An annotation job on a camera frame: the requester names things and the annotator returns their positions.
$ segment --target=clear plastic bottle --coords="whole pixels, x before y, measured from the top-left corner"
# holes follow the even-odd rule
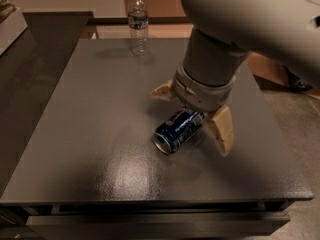
[[[131,50],[135,55],[149,52],[149,30],[147,7],[143,0],[130,0],[128,20],[131,35]]]

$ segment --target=bottle label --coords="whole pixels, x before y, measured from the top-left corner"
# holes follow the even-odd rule
[[[148,16],[137,17],[129,15],[129,27],[133,29],[144,29],[148,27]]]

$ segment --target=white box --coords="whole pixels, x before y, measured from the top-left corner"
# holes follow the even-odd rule
[[[27,23],[20,8],[0,24],[0,55],[16,40],[27,28]]]

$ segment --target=dark blue beverage can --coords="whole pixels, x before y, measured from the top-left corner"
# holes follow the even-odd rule
[[[204,118],[204,113],[182,108],[156,129],[155,145],[167,155],[176,152],[202,127]]]

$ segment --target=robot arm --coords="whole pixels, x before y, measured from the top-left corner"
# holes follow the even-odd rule
[[[320,0],[182,0],[194,24],[173,89],[200,112],[222,107],[250,51],[320,87]]]

